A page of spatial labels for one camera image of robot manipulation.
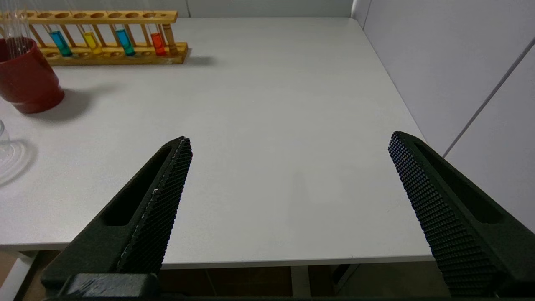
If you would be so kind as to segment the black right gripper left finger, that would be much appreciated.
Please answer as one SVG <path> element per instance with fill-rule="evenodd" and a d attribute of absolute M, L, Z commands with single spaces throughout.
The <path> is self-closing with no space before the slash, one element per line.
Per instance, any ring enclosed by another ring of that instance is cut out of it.
<path fill-rule="evenodd" d="M 163 145 L 46 267 L 43 286 L 58 290 L 82 273 L 158 273 L 192 158 L 184 136 Z"/>

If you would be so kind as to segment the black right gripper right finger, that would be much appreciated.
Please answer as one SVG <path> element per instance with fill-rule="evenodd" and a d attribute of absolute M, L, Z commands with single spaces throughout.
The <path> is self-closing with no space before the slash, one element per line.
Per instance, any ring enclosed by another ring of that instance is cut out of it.
<path fill-rule="evenodd" d="M 533 232 L 418 137 L 388 152 L 450 295 L 533 298 Z"/>

